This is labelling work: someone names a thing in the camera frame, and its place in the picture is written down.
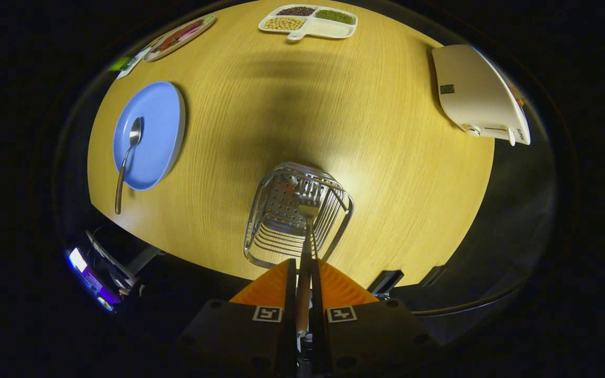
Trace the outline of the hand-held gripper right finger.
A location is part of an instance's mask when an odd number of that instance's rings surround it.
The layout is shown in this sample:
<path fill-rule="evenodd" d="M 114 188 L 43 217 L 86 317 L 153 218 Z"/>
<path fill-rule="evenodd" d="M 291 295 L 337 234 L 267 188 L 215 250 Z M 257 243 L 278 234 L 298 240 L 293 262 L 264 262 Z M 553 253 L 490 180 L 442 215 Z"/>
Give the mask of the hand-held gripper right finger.
<path fill-rule="evenodd" d="M 313 260 L 312 370 L 322 377 L 413 377 L 440 346 L 398 299 L 379 300 L 338 268 Z"/>

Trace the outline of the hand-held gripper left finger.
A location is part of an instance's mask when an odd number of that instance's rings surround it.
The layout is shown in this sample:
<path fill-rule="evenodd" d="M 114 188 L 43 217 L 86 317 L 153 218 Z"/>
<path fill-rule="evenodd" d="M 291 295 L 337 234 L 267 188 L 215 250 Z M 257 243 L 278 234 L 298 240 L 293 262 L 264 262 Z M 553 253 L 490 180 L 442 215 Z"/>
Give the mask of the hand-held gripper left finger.
<path fill-rule="evenodd" d="M 229 300 L 209 300 L 176 340 L 189 377 L 296 374 L 296 261 L 269 269 Z"/>

